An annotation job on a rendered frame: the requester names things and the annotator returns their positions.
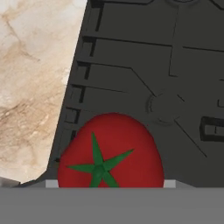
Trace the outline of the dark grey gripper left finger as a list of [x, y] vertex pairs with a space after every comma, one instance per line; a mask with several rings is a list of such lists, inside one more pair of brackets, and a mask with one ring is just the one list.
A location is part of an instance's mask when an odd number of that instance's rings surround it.
[[46, 179], [42, 181], [33, 180], [20, 185], [20, 187], [40, 187], [40, 188], [58, 188], [57, 179]]

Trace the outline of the dark grey stove hob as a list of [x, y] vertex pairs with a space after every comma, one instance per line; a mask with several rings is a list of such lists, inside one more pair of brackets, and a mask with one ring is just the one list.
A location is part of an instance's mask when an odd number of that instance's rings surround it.
[[224, 186], [224, 0], [87, 0], [47, 170], [93, 116], [154, 136], [167, 179]]

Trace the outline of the red tomato with green stem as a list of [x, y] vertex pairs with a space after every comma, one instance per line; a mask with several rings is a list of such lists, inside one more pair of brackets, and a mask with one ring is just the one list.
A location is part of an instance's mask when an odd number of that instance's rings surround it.
[[59, 160], [60, 187], [162, 187], [157, 146], [134, 118], [98, 115], [77, 133]]

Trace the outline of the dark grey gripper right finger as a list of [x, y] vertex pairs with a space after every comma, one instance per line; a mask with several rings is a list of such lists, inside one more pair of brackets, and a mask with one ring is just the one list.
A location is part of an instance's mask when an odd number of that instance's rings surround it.
[[176, 179], [166, 179], [164, 181], [164, 188], [192, 188], [192, 186], [179, 182]]

